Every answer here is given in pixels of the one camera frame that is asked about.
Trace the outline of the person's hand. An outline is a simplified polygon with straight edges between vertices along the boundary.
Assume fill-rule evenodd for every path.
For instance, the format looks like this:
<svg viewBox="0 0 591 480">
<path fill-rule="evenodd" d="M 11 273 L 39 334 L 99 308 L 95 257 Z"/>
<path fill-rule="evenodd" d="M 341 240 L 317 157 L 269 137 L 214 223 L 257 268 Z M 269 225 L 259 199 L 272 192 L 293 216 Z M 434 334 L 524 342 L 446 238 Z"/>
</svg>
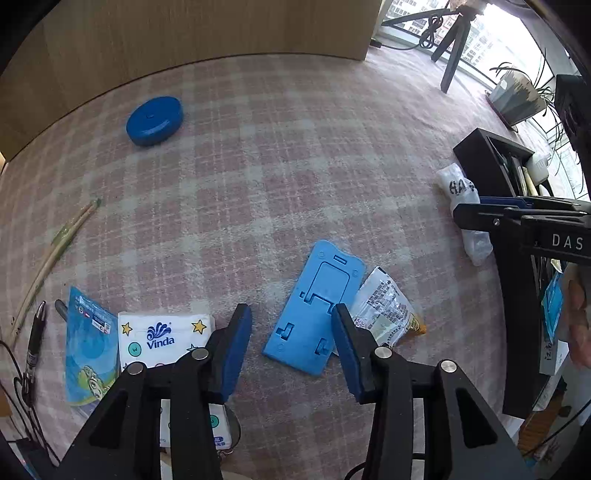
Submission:
<svg viewBox="0 0 591 480">
<path fill-rule="evenodd" d="M 569 263 L 560 287 L 559 337 L 568 342 L 572 362 L 590 368 L 590 267 Z"/>
</svg>

